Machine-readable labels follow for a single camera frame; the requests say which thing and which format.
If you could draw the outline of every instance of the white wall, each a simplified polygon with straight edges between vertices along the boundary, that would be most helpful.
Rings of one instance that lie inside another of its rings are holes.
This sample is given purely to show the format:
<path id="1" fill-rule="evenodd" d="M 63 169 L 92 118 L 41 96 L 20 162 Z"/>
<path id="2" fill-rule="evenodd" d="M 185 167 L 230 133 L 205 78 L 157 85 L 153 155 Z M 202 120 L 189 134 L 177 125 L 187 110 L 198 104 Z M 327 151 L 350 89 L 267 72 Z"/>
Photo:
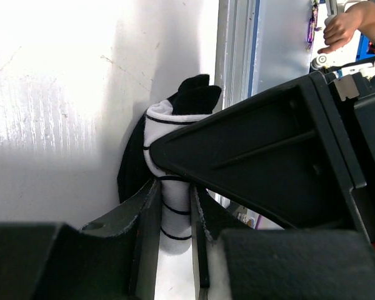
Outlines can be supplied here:
<path id="1" fill-rule="evenodd" d="M 0 221 L 79 227 L 115 207 L 143 111 L 213 76 L 217 18 L 218 0 L 0 0 Z M 159 269 L 158 299 L 193 298 L 190 251 Z"/>

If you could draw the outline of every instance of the screw hole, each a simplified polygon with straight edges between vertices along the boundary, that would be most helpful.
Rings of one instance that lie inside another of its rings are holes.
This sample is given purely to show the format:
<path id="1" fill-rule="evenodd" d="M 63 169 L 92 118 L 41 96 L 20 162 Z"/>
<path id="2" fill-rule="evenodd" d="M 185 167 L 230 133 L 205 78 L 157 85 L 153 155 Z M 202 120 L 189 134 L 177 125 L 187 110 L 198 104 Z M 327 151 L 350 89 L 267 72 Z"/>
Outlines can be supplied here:
<path id="1" fill-rule="evenodd" d="M 91 222 L 89 224 L 86 224 L 85 226 L 82 227 L 82 230 L 95 230 L 95 229 L 100 229 L 104 227 L 104 223 L 100 222 Z"/>

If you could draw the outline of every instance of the hand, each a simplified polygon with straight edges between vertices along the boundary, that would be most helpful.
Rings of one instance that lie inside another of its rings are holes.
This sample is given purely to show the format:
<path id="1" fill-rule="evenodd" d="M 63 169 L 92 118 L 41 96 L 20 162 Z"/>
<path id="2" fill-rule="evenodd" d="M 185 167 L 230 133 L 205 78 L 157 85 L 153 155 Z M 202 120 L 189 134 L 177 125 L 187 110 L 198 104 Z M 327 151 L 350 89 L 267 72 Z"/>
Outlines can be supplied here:
<path id="1" fill-rule="evenodd" d="M 338 14 L 324 30 L 325 45 L 328 47 L 320 49 L 318 53 L 328 54 L 342 48 L 351 41 L 360 23 L 361 20 L 354 14 Z"/>

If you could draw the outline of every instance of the black plastic part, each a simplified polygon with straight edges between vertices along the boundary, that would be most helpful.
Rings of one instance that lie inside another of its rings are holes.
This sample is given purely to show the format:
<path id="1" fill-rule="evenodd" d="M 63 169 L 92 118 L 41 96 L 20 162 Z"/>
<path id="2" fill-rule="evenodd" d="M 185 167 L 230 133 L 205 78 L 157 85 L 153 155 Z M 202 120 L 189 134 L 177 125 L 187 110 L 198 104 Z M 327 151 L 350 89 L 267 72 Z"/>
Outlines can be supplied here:
<path id="1" fill-rule="evenodd" d="M 228 229 L 219 242 L 232 299 L 375 300 L 375 252 L 362 234 Z"/>
<path id="2" fill-rule="evenodd" d="M 82 231 L 0 223 L 0 299 L 154 299 L 160 215 L 151 181 Z"/>
<path id="3" fill-rule="evenodd" d="M 197 300 L 206 300 L 211 284 L 208 244 L 215 243 L 226 228 L 250 230 L 219 205 L 201 187 L 191 188 L 191 222 L 194 288 Z"/>
<path id="4" fill-rule="evenodd" d="M 331 83 L 332 81 L 336 79 L 336 76 L 333 73 L 326 73 L 324 76 L 325 76 L 326 83 Z"/>
<path id="5" fill-rule="evenodd" d="M 375 241 L 375 88 L 360 74 L 352 76 L 359 96 L 341 101 L 335 94 L 335 104 L 348 133 L 350 142 L 366 177 L 366 186 L 353 191 L 357 206 L 366 225 L 371 241 Z"/>
<path id="6" fill-rule="evenodd" d="M 242 207 L 242 206 L 239 205 L 238 203 L 231 201 L 231 203 L 230 203 L 229 206 L 226 208 L 226 210 L 227 210 L 228 212 L 230 212 L 232 215 L 235 216 L 235 214 L 238 213 L 238 211 L 239 211 L 239 209 L 240 209 L 241 207 Z"/>
<path id="7" fill-rule="evenodd" d="M 351 195 L 364 184 L 361 169 L 349 169 L 356 162 L 338 141 L 347 133 L 324 102 L 333 99 L 315 72 L 158 139 L 151 156 L 282 227 L 365 231 Z"/>

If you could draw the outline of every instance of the white panel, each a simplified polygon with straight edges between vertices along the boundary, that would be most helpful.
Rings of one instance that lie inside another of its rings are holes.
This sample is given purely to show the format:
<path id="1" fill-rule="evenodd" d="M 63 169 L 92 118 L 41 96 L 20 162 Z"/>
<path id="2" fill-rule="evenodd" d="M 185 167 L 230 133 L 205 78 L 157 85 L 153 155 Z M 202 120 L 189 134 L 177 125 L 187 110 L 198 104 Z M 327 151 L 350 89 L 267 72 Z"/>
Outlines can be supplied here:
<path id="1" fill-rule="evenodd" d="M 0 221 L 79 227 L 115 207 L 144 110 L 213 77 L 217 18 L 218 0 L 0 0 Z M 191 251 L 159 266 L 158 299 L 194 297 Z"/>
<path id="2" fill-rule="evenodd" d="M 262 0 L 254 59 L 252 94 L 309 72 L 309 0 Z"/>

